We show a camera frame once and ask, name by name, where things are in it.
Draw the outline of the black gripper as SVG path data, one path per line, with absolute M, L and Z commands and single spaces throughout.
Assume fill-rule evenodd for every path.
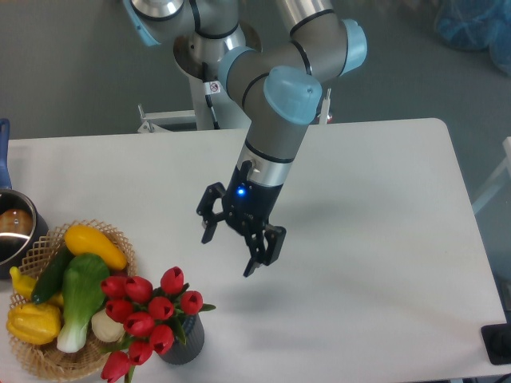
M 250 251 L 245 278 L 261 265 L 270 266 L 279 258 L 287 234 L 284 227 L 269 222 L 283 186 L 264 186 L 249 180 L 253 168 L 251 162 L 235 168 L 227 191 L 220 182 L 207 186 L 196 209 L 203 219 L 203 244 L 212 240 L 218 222 L 225 220 L 225 213 L 228 225 L 244 236 Z M 223 209 L 215 213 L 213 208 L 218 199 L 222 200 Z

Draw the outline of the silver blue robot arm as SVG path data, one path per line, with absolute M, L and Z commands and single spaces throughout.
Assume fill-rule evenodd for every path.
M 219 222 L 244 237 L 245 274 L 279 257 L 286 231 L 269 217 L 308 126 L 327 117 L 324 81 L 357 69 L 367 40 L 354 20 L 339 19 L 329 1 L 278 4 L 290 40 L 260 50 L 235 1 L 126 1 L 124 8 L 149 46 L 170 41 L 180 69 L 196 80 L 199 128 L 250 122 L 228 185 L 207 187 L 197 212 L 209 242 Z

